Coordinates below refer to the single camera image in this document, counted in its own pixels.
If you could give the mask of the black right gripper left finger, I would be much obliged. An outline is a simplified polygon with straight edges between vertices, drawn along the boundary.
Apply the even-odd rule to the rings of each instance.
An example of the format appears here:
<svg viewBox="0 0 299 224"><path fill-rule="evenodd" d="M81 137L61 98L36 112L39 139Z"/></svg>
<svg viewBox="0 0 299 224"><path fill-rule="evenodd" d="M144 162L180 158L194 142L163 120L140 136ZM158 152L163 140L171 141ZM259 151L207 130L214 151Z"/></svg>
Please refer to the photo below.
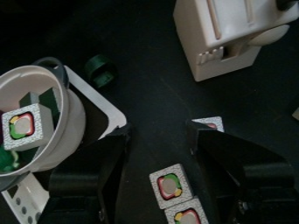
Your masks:
<svg viewBox="0 0 299 224"><path fill-rule="evenodd" d="M53 169L37 224L115 224L131 126L116 128Z"/></svg>

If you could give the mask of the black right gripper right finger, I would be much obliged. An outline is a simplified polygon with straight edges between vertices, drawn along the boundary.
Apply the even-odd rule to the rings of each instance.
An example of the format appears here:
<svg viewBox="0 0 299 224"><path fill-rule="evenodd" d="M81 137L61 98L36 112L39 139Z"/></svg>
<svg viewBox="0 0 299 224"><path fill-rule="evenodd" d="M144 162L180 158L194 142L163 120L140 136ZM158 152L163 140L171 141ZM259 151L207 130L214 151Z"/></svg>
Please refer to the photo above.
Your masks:
<svg viewBox="0 0 299 224"><path fill-rule="evenodd" d="M263 146L187 122L212 224L299 224L299 192L294 168Z"/></svg>

